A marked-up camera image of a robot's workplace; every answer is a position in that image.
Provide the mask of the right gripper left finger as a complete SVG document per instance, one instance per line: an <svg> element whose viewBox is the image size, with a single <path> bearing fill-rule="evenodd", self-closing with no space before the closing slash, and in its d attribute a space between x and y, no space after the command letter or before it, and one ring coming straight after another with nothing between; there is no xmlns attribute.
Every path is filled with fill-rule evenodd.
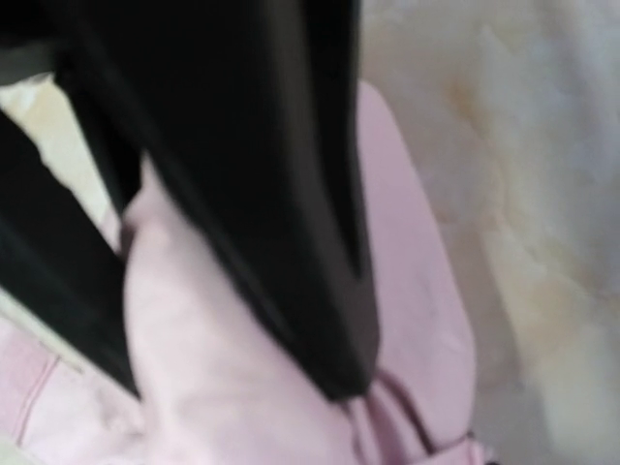
<svg viewBox="0 0 620 465"><path fill-rule="evenodd" d="M124 266L33 141L1 117L1 285L132 394Z"/></svg>

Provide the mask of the pink and black umbrella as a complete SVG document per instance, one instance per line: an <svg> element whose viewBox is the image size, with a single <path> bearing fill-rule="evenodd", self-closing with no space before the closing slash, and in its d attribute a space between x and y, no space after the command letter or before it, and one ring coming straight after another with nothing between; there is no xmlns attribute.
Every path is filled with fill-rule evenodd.
<svg viewBox="0 0 620 465"><path fill-rule="evenodd" d="M447 253L383 96L357 134L381 348L366 395L327 401L263 331L150 162L108 235L128 261L140 400L1 323L1 435L38 464L483 464L476 355Z"/></svg>

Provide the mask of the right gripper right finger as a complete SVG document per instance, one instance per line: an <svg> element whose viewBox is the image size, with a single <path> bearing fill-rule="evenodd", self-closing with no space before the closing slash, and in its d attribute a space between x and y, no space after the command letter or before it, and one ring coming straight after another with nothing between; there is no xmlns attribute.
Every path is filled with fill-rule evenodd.
<svg viewBox="0 0 620 465"><path fill-rule="evenodd" d="M365 393L380 337L357 155L359 3L47 10L267 330L328 398Z"/></svg>

